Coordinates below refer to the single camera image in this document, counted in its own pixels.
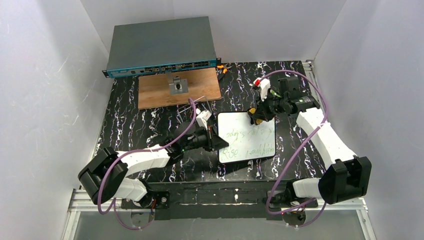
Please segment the yellow black whiteboard eraser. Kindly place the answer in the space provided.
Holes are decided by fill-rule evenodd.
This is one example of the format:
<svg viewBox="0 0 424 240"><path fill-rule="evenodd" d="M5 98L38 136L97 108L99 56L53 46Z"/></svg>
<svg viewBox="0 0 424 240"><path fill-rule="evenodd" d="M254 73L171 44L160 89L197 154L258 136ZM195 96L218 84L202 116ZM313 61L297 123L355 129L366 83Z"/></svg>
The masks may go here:
<svg viewBox="0 0 424 240"><path fill-rule="evenodd" d="M251 125L258 126L263 121L266 120L266 118L264 117L263 111L261 109L257 109L257 108L252 107L252 108L247 110L247 114L250 118L250 124Z"/></svg>

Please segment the white whiteboard black frame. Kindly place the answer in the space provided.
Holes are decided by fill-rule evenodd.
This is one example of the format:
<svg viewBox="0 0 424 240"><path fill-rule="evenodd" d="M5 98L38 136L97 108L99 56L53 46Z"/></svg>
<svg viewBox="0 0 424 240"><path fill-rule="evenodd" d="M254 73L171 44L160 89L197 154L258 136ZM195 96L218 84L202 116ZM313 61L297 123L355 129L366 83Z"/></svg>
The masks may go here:
<svg viewBox="0 0 424 240"><path fill-rule="evenodd" d="M218 136L228 146L218 151L222 164L273 157L276 154L275 119L252 125L246 112L217 115Z"/></svg>

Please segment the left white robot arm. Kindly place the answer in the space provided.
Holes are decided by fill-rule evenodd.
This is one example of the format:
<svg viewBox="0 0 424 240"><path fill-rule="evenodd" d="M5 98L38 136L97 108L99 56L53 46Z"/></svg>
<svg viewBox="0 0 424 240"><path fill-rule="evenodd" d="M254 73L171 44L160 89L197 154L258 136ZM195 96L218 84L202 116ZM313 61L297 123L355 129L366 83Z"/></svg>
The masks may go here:
<svg viewBox="0 0 424 240"><path fill-rule="evenodd" d="M129 154L115 151L111 146L100 150L97 155L78 173L77 178L85 188L91 201L97 205L102 188L101 202L112 198L141 201L151 195L143 181L130 179L138 172L172 166L179 162L184 153L203 148L208 152L224 149L229 143L218 136L213 126L179 126L162 144Z"/></svg>

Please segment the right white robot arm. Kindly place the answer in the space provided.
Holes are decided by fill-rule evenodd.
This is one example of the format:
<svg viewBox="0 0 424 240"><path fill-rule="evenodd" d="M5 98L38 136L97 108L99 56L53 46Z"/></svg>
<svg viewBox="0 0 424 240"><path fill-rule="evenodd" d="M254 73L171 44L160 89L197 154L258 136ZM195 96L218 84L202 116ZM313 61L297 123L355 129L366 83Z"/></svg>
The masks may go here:
<svg viewBox="0 0 424 240"><path fill-rule="evenodd" d="M275 92L267 78L257 78L253 88L259 91L256 106L247 111L252 125L269 122L278 114L296 117L296 123L311 138L327 168L321 178L292 180L281 193L287 202L304 198L323 199L335 204L365 196L372 170L366 157L359 157L340 139L324 119L319 102L299 89L296 76L278 79Z"/></svg>

